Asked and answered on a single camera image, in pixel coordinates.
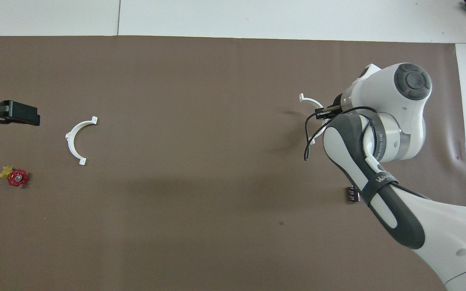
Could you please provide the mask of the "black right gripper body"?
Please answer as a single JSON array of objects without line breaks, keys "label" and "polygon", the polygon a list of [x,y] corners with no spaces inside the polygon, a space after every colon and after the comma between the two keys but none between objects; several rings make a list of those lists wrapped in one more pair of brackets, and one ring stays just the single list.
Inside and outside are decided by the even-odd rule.
[{"label": "black right gripper body", "polygon": [[341,98],[342,94],[338,94],[333,104],[325,108],[325,118],[333,118],[342,112]]}]

